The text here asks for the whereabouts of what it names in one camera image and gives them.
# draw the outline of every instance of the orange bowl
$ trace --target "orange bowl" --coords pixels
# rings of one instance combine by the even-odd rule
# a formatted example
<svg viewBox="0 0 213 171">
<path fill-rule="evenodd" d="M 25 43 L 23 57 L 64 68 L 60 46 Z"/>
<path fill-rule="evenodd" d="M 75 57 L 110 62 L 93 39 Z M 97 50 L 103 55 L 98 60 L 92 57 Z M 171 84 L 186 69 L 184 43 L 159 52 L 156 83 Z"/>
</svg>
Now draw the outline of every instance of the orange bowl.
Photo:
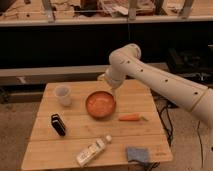
<svg viewBox="0 0 213 171">
<path fill-rule="evenodd" d="M 114 97 L 106 91 L 96 91 L 89 95 L 86 100 L 87 112 L 97 119 L 113 114 L 115 108 Z"/>
</svg>

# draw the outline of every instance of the bottle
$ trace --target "bottle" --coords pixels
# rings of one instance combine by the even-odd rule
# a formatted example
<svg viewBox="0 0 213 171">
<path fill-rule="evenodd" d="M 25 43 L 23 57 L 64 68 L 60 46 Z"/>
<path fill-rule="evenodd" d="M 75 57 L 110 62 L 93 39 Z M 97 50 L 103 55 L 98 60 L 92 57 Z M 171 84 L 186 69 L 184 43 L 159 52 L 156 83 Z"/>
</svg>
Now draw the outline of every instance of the bottle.
<svg viewBox="0 0 213 171">
<path fill-rule="evenodd" d="M 107 135 L 105 138 L 98 138 L 95 142 L 82 150 L 76 157 L 78 164 L 84 167 L 92 159 L 97 157 L 101 152 L 106 149 L 107 143 L 112 141 L 111 135 Z"/>
</svg>

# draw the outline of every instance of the carrot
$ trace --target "carrot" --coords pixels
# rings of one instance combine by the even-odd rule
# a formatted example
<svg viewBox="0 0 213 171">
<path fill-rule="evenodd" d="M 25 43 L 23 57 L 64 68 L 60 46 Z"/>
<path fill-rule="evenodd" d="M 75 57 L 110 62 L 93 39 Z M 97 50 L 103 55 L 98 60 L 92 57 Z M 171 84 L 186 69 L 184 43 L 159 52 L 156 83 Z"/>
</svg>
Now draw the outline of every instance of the carrot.
<svg viewBox="0 0 213 171">
<path fill-rule="evenodd" d="M 118 117 L 119 121 L 139 121 L 140 119 L 141 116 L 139 115 L 139 113 L 132 113 Z"/>
</svg>

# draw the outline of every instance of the white cup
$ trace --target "white cup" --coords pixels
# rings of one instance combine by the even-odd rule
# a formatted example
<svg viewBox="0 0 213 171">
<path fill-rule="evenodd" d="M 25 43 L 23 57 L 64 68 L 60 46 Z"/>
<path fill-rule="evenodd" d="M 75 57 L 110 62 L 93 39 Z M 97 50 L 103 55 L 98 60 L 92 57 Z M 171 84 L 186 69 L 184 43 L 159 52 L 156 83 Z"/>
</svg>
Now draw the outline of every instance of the white cup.
<svg viewBox="0 0 213 171">
<path fill-rule="evenodd" d="M 68 85 L 56 86 L 54 94 L 62 106 L 69 106 L 71 104 L 70 87 Z"/>
</svg>

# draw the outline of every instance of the tabletop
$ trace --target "tabletop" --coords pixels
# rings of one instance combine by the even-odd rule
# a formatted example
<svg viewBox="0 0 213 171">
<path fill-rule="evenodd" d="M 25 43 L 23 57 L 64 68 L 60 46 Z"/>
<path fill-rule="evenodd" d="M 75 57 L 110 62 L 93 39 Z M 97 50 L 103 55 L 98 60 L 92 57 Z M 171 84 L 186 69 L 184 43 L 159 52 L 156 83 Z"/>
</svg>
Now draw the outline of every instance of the tabletop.
<svg viewBox="0 0 213 171">
<path fill-rule="evenodd" d="M 71 89 L 72 104 L 62 107 L 53 90 L 59 84 Z M 126 147 L 148 149 L 150 162 L 172 160 L 170 147 L 162 128 L 150 89 L 136 80 L 126 80 L 115 91 L 116 111 L 112 116 L 96 120 L 86 111 L 85 101 L 95 91 L 107 91 L 105 81 L 49 83 L 37 113 L 26 149 L 22 170 L 78 168 L 76 156 L 97 138 L 112 136 L 111 144 L 87 167 L 127 165 Z M 146 120 L 125 122 L 118 116 L 140 113 Z M 60 137 L 51 126 L 51 115 L 58 113 L 66 125 Z"/>
</svg>

